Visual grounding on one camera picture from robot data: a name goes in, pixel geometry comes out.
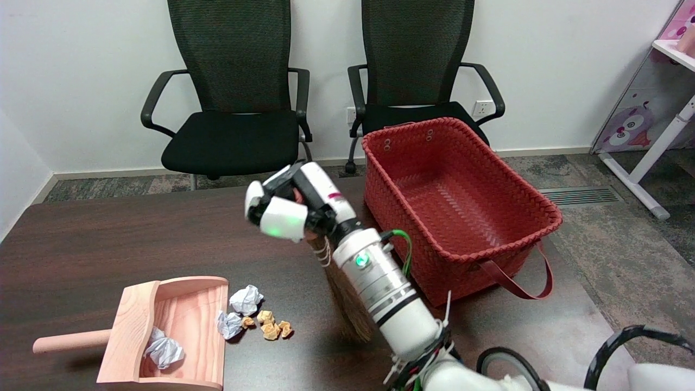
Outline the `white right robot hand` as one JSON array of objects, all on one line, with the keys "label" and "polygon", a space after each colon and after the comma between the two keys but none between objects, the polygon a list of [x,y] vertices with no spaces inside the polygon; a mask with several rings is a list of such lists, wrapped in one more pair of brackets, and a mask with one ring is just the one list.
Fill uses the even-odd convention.
[{"label": "white right robot hand", "polygon": [[333,245],[363,230],[352,205],[315,162],[297,161],[266,181],[253,181],[245,194],[245,218],[270,237],[292,242],[307,232]]}]

